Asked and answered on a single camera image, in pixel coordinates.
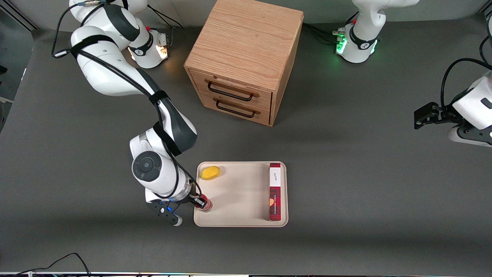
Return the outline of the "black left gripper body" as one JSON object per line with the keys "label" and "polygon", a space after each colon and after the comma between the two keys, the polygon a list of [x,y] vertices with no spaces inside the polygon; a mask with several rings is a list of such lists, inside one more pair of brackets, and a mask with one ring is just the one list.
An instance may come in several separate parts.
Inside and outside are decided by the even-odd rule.
{"label": "black left gripper body", "polygon": [[464,124],[464,118],[451,105],[439,107],[439,114],[429,114],[428,124]]}

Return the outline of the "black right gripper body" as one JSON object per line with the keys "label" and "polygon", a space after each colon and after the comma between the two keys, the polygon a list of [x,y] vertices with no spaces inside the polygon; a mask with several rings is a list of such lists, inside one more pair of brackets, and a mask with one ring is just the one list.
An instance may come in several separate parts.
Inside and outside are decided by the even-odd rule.
{"label": "black right gripper body", "polygon": [[201,193],[197,192],[195,189],[192,189],[190,193],[182,200],[182,204],[193,203],[194,198],[200,197]]}

